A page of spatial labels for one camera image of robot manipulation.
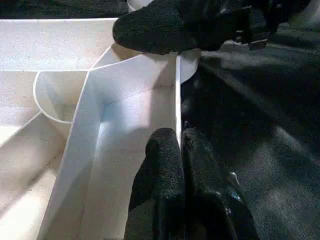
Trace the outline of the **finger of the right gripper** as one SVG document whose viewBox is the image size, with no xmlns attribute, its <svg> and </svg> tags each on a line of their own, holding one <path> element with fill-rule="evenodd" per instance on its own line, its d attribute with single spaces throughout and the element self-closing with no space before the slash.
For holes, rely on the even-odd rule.
<svg viewBox="0 0 320 240">
<path fill-rule="evenodd" d="M 205 49 L 209 39 L 199 21 L 187 22 L 194 12 L 184 11 L 191 0 L 153 0 L 118 18 L 112 27 L 114 41 L 143 53 L 165 55 Z"/>
</svg>

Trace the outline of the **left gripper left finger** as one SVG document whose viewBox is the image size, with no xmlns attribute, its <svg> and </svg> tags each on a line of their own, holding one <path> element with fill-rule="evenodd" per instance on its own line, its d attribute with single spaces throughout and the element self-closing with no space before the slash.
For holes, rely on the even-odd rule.
<svg viewBox="0 0 320 240">
<path fill-rule="evenodd" d="M 171 128 L 159 128 L 150 135 L 145 158 L 133 180 L 124 239 L 183 240 L 185 205 L 176 133 Z"/>
</svg>

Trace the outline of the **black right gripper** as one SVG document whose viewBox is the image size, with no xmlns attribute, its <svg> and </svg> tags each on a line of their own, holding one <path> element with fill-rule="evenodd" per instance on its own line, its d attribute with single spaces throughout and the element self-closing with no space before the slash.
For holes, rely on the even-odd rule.
<svg viewBox="0 0 320 240">
<path fill-rule="evenodd" d="M 263 49 L 278 30 L 272 0 L 223 0 L 221 3 L 212 18 L 206 51 L 217 51 L 227 41 L 248 45 L 250 50 Z"/>
</svg>

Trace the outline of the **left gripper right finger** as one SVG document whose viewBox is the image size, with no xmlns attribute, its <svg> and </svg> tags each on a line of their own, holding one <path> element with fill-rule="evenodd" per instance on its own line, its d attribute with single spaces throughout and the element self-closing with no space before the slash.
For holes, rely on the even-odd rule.
<svg viewBox="0 0 320 240">
<path fill-rule="evenodd" d="M 181 140 L 190 221 L 199 223 L 206 240 L 258 240 L 236 174 L 227 170 L 206 136 L 187 121 Z"/>
</svg>

